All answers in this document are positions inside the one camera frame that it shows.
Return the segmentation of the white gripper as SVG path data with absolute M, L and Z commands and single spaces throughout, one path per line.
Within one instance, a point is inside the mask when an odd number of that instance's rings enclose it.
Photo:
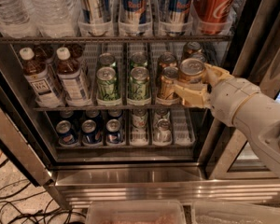
M 221 67 L 206 63 L 205 83 L 214 87 L 209 94 L 207 85 L 202 83 L 174 82 L 175 93 L 185 107 L 209 108 L 212 115 L 232 126 L 237 109 L 254 94 L 260 93 L 259 86 L 244 78 L 233 77 Z

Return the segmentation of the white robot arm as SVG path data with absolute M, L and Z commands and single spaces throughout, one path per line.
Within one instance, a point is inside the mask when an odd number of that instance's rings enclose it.
M 208 108 L 214 118 L 244 134 L 259 159 L 280 178 L 280 104 L 250 81 L 197 59 L 178 67 L 175 93 L 188 107 Z

